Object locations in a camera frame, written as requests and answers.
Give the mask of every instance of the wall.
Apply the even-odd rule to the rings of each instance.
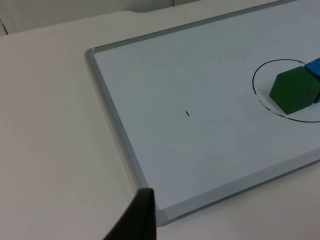
[[[0,0],[0,17],[12,34],[122,10],[148,12],[172,5],[173,0]]]

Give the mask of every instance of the green block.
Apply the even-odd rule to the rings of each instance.
[[[270,98],[286,113],[310,106],[320,92],[320,81],[303,66],[278,74]]]

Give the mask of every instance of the table surface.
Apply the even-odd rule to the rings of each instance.
[[[134,195],[86,49],[258,2],[124,11],[0,37],[1,236],[98,240]],[[203,209],[158,239],[318,239],[319,173],[316,164]]]

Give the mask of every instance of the whiteboard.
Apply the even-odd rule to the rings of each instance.
[[[320,123],[269,98],[277,74],[320,57],[320,1],[296,0],[90,49],[87,62],[157,224],[315,163]],[[259,101],[272,111],[267,110]],[[320,120],[320,104],[289,115]]]

